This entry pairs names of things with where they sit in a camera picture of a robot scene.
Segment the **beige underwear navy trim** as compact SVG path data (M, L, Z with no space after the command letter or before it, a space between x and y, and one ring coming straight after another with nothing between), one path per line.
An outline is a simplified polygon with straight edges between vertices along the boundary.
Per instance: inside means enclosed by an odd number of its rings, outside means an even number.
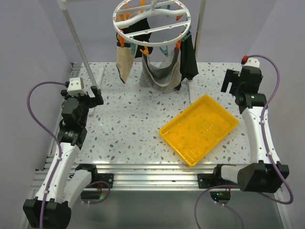
M138 45L125 41L122 36L116 34L116 67L119 72L120 80L127 82L129 77Z

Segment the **grey striped underwear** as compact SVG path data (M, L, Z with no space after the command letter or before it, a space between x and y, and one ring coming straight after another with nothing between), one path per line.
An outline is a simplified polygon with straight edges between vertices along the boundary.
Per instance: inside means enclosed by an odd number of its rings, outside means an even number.
M158 67L150 62L149 56L143 55L140 87L153 88L162 93L172 91L182 80L180 66L181 51L176 48L168 54Z

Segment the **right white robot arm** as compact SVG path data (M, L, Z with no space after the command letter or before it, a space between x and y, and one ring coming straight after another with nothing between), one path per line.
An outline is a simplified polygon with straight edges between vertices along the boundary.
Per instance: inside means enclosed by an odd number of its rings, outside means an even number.
M280 162L272 141L266 96L258 92L262 79L260 68L254 66L225 73L221 92L228 91L235 97L248 134L250 164L218 164L212 176L217 187L235 183L241 191L275 193L289 175L289 167Z

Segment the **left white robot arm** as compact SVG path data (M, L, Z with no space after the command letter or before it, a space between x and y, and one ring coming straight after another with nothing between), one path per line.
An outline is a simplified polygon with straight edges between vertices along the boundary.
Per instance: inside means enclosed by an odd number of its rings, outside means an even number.
M91 86L94 97L81 90L62 90L62 120L54 140L57 144L49 171L32 199L26 199L23 211L31 227L65 229L71 219L71 209L85 188L111 188L99 179L96 165L79 164L72 177L70 171L87 135L89 109L103 104L101 91Z

